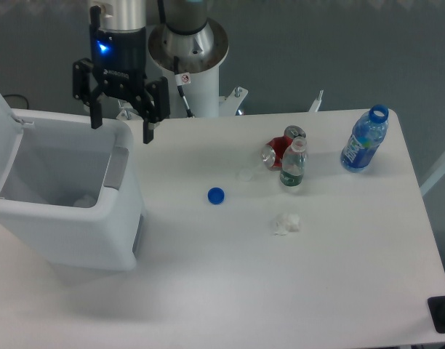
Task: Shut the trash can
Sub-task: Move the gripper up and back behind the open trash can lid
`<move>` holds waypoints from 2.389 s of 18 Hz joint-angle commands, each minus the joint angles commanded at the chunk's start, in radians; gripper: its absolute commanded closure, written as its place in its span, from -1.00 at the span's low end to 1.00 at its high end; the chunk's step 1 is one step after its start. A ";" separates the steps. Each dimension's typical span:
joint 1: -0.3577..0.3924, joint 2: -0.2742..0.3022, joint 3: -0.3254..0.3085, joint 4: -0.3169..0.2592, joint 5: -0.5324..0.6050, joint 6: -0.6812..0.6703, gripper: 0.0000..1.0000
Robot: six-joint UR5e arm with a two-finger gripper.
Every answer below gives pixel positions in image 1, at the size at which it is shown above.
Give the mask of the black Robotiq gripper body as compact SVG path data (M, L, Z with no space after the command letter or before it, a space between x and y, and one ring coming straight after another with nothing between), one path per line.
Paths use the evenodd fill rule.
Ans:
M145 26L145 5L89 7L92 75L100 95L135 105L146 77Z

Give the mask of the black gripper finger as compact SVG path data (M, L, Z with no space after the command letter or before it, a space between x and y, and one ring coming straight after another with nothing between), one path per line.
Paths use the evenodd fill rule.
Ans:
M102 107L98 100L101 90L98 87L91 90L90 76L93 67L93 62L89 58L83 58L73 63L72 95L89 108L91 128L98 129L103 125Z
M143 88L134 99L134 109L143 119L143 143L149 144L154 139L154 128L170 116L169 84L167 78L143 84Z

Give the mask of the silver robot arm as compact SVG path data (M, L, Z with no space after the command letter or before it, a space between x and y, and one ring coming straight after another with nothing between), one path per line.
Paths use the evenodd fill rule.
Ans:
M73 63L75 99L103 124L102 100L129 103L143 120L143 141L169 117L219 114L219 59L227 37L206 1L158 1L159 24L147 31L146 1L89 1L91 55Z

